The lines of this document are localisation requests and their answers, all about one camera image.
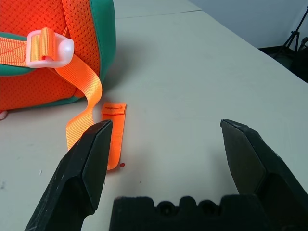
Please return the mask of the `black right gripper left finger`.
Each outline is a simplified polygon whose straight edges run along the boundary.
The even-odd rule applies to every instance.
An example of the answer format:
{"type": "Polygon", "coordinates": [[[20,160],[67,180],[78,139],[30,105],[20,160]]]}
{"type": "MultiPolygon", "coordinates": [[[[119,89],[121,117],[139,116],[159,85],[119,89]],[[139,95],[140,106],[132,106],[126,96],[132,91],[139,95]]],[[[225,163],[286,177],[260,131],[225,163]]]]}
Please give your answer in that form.
{"type": "Polygon", "coordinates": [[[98,209],[107,172],[113,123],[90,126],[59,162],[27,231],[79,231],[98,209]]]}

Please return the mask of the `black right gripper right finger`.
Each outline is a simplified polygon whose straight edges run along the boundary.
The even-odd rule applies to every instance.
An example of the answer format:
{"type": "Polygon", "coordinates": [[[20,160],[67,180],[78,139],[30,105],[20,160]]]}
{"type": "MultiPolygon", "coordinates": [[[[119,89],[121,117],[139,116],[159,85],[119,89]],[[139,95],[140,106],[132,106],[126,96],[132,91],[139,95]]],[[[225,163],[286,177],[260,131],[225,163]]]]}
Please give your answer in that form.
{"type": "Polygon", "coordinates": [[[255,195],[277,231],[308,229],[308,194],[286,163],[247,125],[220,122],[238,193],[255,195]]]}

